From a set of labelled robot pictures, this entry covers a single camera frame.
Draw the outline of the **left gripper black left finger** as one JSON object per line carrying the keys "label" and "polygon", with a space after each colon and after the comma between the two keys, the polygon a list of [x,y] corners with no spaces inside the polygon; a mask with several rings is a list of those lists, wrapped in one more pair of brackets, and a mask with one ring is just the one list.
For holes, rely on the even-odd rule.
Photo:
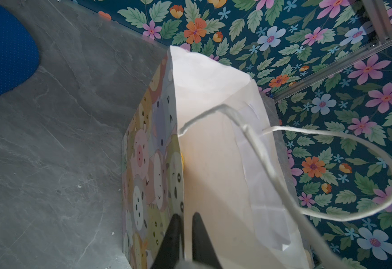
{"label": "left gripper black left finger", "polygon": [[181,216],[173,214],[159,252],[151,269],[174,269],[183,259],[183,223]]}

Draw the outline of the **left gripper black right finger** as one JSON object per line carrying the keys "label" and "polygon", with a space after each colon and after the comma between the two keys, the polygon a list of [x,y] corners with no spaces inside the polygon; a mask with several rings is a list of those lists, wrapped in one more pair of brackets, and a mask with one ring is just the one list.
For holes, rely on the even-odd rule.
{"label": "left gripper black right finger", "polygon": [[200,213],[192,217],[192,258],[209,269],[222,269]]}

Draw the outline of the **white paper gift bag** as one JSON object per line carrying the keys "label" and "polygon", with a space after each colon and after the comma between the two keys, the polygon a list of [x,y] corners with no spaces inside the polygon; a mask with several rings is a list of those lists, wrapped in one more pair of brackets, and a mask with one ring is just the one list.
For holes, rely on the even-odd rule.
{"label": "white paper gift bag", "polygon": [[192,217],[200,213],[222,269],[308,269],[315,250],[327,269],[350,269],[313,220],[350,223],[392,205],[323,213],[298,203],[293,161],[281,131],[308,139],[339,137],[392,158],[341,131],[273,125],[266,99],[246,73],[171,46],[122,141],[123,252],[134,269],[151,269],[173,214],[183,223],[184,257],[175,269],[209,269],[192,258]]}

